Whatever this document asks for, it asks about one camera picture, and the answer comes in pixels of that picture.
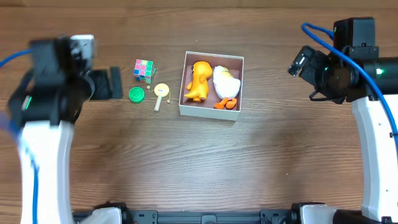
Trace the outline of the pastel rubik's cube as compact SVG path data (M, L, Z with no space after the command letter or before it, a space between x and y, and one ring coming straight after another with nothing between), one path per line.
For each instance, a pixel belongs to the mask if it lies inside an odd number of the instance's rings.
M151 85L156 73L153 61L137 59L132 74L137 82Z

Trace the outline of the orange dinosaur toy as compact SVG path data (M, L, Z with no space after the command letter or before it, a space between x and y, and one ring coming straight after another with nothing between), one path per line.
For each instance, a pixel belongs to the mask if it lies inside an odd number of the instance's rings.
M184 94L184 97L199 103L206 100L209 93L208 79L212 74L213 69L208 62L195 62L192 66L192 80L187 85L188 93Z

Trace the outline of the white plush duck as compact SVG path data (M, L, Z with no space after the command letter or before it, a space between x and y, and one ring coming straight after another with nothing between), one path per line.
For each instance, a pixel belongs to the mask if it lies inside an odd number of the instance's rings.
M232 110L237 105L237 95L241 88L241 81L234 78L226 67L218 65L213 70L213 84L216 94L221 99L214 105L215 109Z

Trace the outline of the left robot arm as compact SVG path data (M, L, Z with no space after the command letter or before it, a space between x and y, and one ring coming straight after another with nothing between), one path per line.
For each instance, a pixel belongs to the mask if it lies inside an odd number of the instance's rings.
M32 68L11 95L7 129L22 173L22 223L73 223L70 151L84 102L123 96L118 67L95 70L92 35L33 40Z

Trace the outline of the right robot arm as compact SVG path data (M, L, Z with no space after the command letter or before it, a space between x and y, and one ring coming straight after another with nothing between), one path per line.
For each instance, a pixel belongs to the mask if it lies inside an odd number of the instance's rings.
M314 87L312 101L351 104L363 161L361 207L294 203L284 223L397 222L397 59L379 55L375 30L372 17L336 21L327 53L303 46L289 67Z

